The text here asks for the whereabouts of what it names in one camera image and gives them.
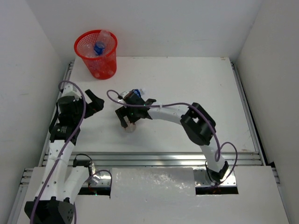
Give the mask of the red cap crushed bottle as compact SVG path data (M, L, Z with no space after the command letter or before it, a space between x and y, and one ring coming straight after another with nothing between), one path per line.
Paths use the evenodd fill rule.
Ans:
M132 133L133 131L135 131L136 124L134 122L133 123L130 122L127 116L124 117L124 121L126 122L127 125L126 127L123 128L125 132Z

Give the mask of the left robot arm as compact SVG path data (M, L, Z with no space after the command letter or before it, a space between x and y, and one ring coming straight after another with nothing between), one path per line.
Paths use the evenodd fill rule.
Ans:
M89 165L82 162L67 168L77 143L80 125L104 108L104 100L91 90L84 94L73 86L65 87L56 103L56 112L49 126L49 156L40 187L24 211L32 224L70 224L75 216L74 201L89 177Z

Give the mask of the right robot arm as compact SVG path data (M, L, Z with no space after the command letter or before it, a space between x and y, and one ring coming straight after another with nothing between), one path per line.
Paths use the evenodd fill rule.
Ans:
M164 120L181 125L189 140L200 146L211 180L219 183L223 179L228 162L221 155L216 123L200 104L158 104L155 99L143 100L139 89L119 94L115 102L121 105L115 113L125 129L140 119Z

